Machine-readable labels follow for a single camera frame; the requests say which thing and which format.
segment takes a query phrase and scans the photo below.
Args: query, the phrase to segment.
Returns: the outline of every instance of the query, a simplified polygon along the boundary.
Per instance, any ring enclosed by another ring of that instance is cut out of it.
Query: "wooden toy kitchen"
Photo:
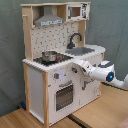
[[[26,108],[49,127],[101,95],[75,59],[98,66],[105,48],[85,43],[90,2],[22,4]]]

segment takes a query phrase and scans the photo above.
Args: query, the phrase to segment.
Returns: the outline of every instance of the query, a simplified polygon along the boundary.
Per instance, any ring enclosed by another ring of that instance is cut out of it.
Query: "oven handle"
[[[66,87],[72,83],[72,80],[68,81],[66,84],[61,84],[59,87]]]
[[[68,19],[71,19],[71,17],[72,17],[72,7],[68,6],[68,10],[70,11],[70,15],[68,16]]]

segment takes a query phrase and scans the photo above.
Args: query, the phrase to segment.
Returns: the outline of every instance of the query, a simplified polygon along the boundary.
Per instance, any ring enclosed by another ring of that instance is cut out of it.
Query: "wooden frame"
[[[29,74],[28,65],[23,63],[24,66],[24,81],[25,81],[25,94],[26,94],[26,110],[30,111],[30,89],[29,89]]]
[[[33,61],[33,48],[32,48],[32,37],[31,29],[35,27],[33,25],[33,20],[35,15],[39,15],[38,7],[45,5],[55,5],[57,6],[57,15],[63,17],[66,20],[66,5],[67,4],[80,4],[91,2],[67,2],[67,3],[44,3],[44,4],[21,4],[22,6],[22,17],[23,17],[23,31],[24,31],[24,44],[25,44],[25,56],[27,60]],[[78,42],[78,46],[85,46],[85,31],[86,31],[86,19],[75,20],[79,21],[79,33],[82,35],[83,40]]]
[[[48,72],[43,72],[43,106],[44,106],[44,126],[49,128],[49,94],[48,94]]]

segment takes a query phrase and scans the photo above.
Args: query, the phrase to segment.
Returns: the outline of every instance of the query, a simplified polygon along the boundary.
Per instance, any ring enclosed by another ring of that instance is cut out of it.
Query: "burner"
[[[66,55],[63,55],[63,54],[60,54],[62,56],[62,60],[61,61],[51,61],[51,62],[46,62],[46,61],[43,61],[43,58],[40,57],[40,58],[36,58],[34,59],[34,62],[37,62],[39,64],[42,64],[42,65],[45,65],[45,66],[51,66],[51,65],[54,65],[54,64],[57,64],[57,63],[61,63],[61,62],[64,62],[66,60],[69,60],[73,57],[70,57],[70,56],[66,56]]]

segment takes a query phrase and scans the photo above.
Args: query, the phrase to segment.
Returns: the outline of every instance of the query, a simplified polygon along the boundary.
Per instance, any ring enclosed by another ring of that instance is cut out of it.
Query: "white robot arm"
[[[109,61],[102,61],[98,67],[92,66],[88,61],[75,60],[79,65],[85,77],[107,83],[113,87],[128,91],[128,75],[124,81],[119,81],[115,77],[114,64]]]

